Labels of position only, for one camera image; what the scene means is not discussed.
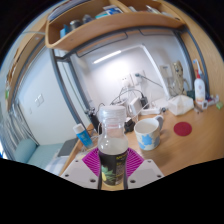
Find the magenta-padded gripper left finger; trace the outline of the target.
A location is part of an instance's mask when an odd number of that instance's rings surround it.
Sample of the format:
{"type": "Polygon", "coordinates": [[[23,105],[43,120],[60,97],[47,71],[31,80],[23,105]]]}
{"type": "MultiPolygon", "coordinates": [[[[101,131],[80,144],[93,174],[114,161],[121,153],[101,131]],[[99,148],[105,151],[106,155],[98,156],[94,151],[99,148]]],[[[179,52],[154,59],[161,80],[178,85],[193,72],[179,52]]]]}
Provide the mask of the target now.
{"type": "Polygon", "coordinates": [[[100,189],[100,175],[100,158],[95,148],[82,159],[74,159],[61,177],[84,188],[100,189]]]}

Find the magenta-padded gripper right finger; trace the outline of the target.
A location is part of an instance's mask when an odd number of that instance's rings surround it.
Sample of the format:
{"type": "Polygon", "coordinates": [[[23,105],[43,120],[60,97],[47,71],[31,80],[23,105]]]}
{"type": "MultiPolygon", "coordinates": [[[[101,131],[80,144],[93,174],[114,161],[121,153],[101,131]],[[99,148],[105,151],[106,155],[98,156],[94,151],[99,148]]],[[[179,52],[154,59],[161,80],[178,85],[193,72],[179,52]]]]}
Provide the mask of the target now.
{"type": "Polygon", "coordinates": [[[124,188],[135,189],[163,178],[164,175],[152,159],[143,159],[129,148],[124,175],[124,188]]]}

